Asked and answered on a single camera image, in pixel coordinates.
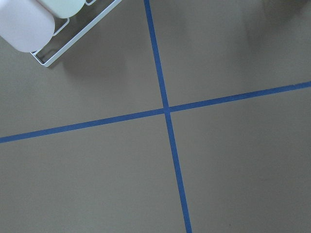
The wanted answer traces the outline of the pale green plastic cup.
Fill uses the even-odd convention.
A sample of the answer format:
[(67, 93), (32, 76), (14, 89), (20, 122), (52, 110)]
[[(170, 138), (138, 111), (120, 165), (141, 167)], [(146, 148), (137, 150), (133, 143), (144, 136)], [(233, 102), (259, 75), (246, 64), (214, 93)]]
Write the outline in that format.
[(72, 17), (85, 4), (85, 0), (39, 0), (38, 2), (57, 18)]

